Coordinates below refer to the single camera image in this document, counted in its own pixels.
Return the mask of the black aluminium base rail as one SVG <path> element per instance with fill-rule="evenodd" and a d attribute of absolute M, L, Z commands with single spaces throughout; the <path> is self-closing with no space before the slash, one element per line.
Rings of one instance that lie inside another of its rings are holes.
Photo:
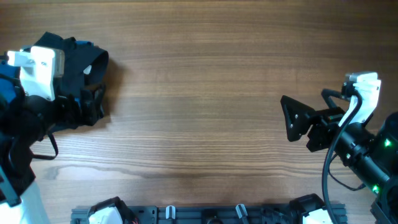
<path fill-rule="evenodd" d="M 172 207 L 171 215 L 165 207 L 130 206 L 135 214 L 134 223 L 142 224 L 207 224 L 207 223 L 331 223 L 325 208 L 311 206 L 301 212 L 286 204 L 265 204 L 262 206 L 245 206 L 246 214 L 240 215 L 237 206 L 228 207 Z"/>

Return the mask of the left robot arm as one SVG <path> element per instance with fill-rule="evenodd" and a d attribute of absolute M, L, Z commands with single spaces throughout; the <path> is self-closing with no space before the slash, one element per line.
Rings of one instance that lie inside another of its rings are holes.
<path fill-rule="evenodd" d="M 34 159 L 53 160 L 59 153 L 54 133 L 93 126 L 103 118 L 105 84 L 54 100 L 29 94 L 19 86 L 1 109 L 1 223 L 49 223 Z"/>

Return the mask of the black polo shirt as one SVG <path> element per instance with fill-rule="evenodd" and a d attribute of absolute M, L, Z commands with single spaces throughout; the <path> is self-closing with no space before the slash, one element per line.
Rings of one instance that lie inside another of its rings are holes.
<path fill-rule="evenodd" d="M 60 49 L 65 53 L 64 74 L 61 79 L 54 81 L 57 96 L 71 95 L 80 107 L 81 90 L 104 83 L 109 53 L 92 42 L 76 40 L 74 37 L 64 39 L 46 32 L 34 45 Z"/>

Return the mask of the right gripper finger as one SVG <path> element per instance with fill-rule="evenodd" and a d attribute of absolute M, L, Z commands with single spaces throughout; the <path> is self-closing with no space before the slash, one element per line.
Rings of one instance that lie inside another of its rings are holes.
<path fill-rule="evenodd" d="M 316 111 L 286 95 L 282 96 L 280 103 L 285 118 L 287 139 L 290 142 L 298 141 L 309 130 Z"/>
<path fill-rule="evenodd" d="M 333 101 L 333 98 L 337 98 L 343 101 L 349 101 L 350 98 L 345 97 L 340 92 L 330 89 L 323 89 L 321 96 L 329 108 L 338 108 L 338 105 Z"/>

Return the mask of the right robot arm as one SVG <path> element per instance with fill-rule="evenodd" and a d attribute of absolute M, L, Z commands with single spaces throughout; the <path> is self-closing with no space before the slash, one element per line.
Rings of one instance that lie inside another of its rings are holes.
<path fill-rule="evenodd" d="M 376 223 L 397 223 L 397 113 L 388 116 L 377 134 L 366 129 L 369 118 L 355 117 L 366 97 L 358 90 L 337 92 L 324 89 L 325 110 L 315 110 L 291 97 L 282 96 L 287 139 L 308 136 L 307 149 L 327 151 L 322 171 L 322 194 L 332 211 L 327 179 L 330 164 L 339 157 L 376 196 L 371 213 Z"/>

